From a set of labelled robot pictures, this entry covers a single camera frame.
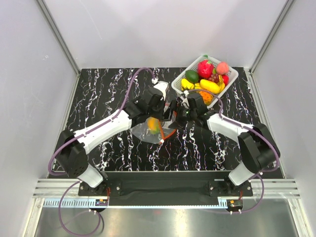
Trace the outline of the yellow orange papaya toy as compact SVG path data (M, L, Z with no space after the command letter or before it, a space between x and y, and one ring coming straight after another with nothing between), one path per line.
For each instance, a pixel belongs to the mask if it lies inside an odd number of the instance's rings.
M159 120L157 118L150 117L147 121L147 126L151 134L159 134Z

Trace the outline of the clear zip top bag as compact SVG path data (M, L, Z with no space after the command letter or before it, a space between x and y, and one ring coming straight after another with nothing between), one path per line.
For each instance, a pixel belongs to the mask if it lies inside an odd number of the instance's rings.
M169 127L176 117L176 112L171 111L170 105L168 102L156 107L142 105L141 114L132 119L131 133L143 142L165 142L176 132L176 129Z

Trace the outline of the green avocado toy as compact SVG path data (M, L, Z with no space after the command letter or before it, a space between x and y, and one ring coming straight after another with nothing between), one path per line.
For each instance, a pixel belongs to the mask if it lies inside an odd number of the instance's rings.
M199 82L199 75L194 70L186 70L185 77L190 83L198 83Z

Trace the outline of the pink peach toy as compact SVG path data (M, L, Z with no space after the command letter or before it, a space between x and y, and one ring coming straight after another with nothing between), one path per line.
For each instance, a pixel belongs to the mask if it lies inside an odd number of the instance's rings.
M219 75L224 75L229 72L229 65L226 62L220 62L216 66L216 73Z

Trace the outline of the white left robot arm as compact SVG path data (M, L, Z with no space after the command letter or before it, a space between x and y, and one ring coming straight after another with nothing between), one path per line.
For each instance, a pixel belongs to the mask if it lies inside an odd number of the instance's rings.
M107 118L76 132L62 132L60 138L64 143L56 151L56 160L67 176L84 181L95 195L102 195L107 188L105 178L89 164L87 155L105 140L144 123L149 117L161 118L166 91L150 87Z

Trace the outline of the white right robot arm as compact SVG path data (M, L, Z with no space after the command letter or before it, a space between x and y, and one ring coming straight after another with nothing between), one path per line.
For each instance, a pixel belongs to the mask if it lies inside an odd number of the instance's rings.
M183 129L190 121L197 126L222 134L239 145L241 163L228 175L224 190L235 196L245 181L256 174L265 172L272 163L279 165L280 151L263 123L245 124L222 114L222 111L209 109L200 94L194 92L186 98L171 101L162 115L166 121L173 121L172 129Z

